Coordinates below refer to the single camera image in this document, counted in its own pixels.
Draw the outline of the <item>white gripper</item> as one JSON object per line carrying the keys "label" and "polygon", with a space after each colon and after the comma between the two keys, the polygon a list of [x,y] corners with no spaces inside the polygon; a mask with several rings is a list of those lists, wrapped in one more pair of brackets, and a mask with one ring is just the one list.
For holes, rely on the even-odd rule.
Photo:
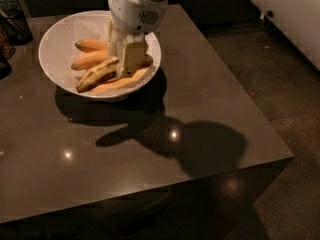
{"label": "white gripper", "polygon": [[168,0],[108,0],[112,17],[108,22],[109,55],[119,59],[117,77],[131,77],[141,66],[148,50],[145,33],[156,30]]}

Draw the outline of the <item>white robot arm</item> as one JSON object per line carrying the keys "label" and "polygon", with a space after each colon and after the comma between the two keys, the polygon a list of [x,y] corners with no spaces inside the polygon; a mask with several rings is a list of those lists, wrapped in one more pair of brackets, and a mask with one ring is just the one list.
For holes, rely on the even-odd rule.
{"label": "white robot arm", "polygon": [[200,25],[251,21],[271,22],[320,70],[320,0],[107,0],[121,30],[152,32],[168,4],[178,3]]}

